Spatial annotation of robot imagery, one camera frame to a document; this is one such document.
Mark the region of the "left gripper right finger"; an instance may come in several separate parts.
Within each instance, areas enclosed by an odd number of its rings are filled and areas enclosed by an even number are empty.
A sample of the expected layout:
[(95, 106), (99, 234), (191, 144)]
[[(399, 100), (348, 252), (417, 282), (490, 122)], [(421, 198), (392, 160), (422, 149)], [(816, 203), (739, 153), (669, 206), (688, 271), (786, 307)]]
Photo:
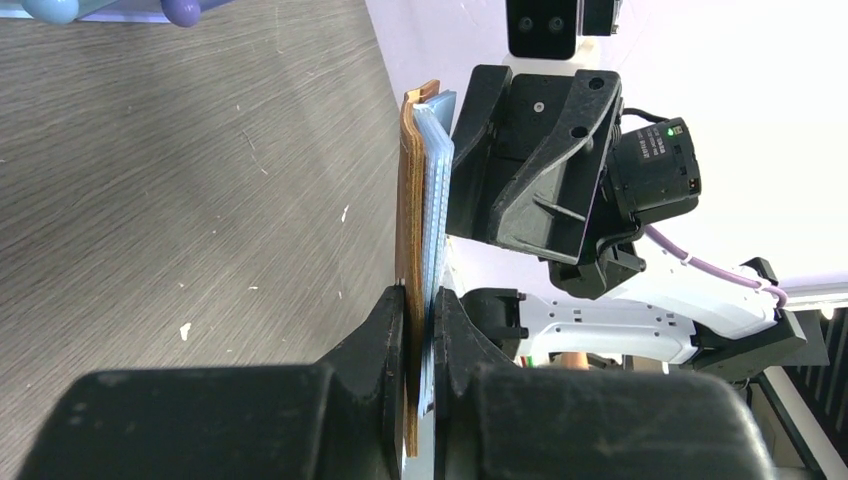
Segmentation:
[(439, 291), (434, 314), (434, 477), (495, 479), (489, 464), (509, 417), (491, 388), (514, 365), (473, 325), (454, 291)]

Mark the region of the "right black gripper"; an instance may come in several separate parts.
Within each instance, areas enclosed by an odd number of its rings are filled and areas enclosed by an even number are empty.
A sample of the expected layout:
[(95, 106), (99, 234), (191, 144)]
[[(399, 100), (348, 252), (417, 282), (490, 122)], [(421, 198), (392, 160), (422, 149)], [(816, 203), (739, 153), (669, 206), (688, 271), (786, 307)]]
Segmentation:
[(553, 261), (554, 287), (598, 299), (646, 270), (635, 241), (648, 226), (698, 205), (702, 181), (690, 129), (681, 117), (625, 109), (649, 124), (615, 138), (608, 149), (621, 104), (619, 74), (579, 70), (519, 74), (511, 81), (505, 65), (472, 70), (452, 135), (447, 233), (474, 237), (511, 85), (507, 138), (522, 164), (492, 204), (487, 239)]

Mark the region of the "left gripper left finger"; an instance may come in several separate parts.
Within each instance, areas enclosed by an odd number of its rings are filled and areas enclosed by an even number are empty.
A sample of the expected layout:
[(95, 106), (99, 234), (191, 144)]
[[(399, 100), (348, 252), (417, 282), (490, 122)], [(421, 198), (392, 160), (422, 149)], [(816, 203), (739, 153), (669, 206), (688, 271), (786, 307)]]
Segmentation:
[(365, 321), (319, 361), (332, 369), (317, 473), (398, 479), (405, 413), (405, 293), (384, 290)]

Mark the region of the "brown leather card holder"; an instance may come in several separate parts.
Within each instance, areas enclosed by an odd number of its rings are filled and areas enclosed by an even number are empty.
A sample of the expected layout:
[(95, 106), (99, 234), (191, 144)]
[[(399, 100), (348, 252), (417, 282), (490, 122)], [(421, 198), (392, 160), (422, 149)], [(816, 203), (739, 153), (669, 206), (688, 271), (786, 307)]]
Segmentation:
[(420, 375), (425, 333), (425, 300), (422, 281), (422, 218), (426, 154), (414, 118), (414, 106), (440, 92), (440, 82), (430, 80), (404, 94), (399, 117), (399, 160), (396, 200), (395, 277), (405, 287), (404, 343), (405, 398), (404, 445), (408, 457), (419, 453)]

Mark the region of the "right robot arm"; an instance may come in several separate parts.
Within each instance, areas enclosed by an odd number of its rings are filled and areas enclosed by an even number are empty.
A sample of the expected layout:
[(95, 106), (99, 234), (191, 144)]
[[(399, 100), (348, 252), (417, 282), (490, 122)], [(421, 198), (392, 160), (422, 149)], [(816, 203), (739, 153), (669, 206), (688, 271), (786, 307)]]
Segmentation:
[(518, 364), (587, 352), (744, 381), (808, 344), (761, 258), (717, 267), (660, 221), (697, 206), (681, 118), (631, 114), (620, 76), (471, 73), (453, 132), (448, 266), (476, 326)]

